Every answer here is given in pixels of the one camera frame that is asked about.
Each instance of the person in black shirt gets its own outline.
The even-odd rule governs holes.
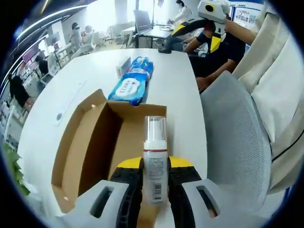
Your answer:
[[[9,74],[9,86],[10,97],[15,97],[21,108],[24,107],[29,112],[34,101],[25,90],[21,78],[19,76],[12,77],[12,74]]]
[[[184,52],[189,53],[203,43],[207,43],[210,50],[213,26],[213,22],[208,21],[204,31],[187,46]],[[226,33],[222,37],[219,48],[212,53],[207,53],[206,57],[189,56],[199,92],[203,92],[223,71],[232,72],[244,56],[245,47],[246,44],[243,41]]]
[[[43,75],[46,75],[48,73],[48,62],[44,60],[41,56],[37,56],[35,59],[36,62],[38,62],[39,70]]]

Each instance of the laptop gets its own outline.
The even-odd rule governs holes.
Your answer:
[[[152,23],[147,11],[134,10],[134,17],[137,32],[142,36],[167,38],[171,34],[169,30],[162,30],[159,26],[155,26],[152,29]]]

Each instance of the clear bottle cap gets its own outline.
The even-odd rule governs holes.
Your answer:
[[[146,141],[167,141],[167,125],[164,116],[146,116]]]

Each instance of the gray chair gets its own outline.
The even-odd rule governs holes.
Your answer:
[[[268,192],[271,147],[251,95],[228,71],[201,95],[208,179],[243,210],[259,210]]]

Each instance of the hand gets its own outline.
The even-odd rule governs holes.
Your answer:
[[[196,83],[198,84],[199,93],[201,94],[212,82],[206,77],[197,77]]]

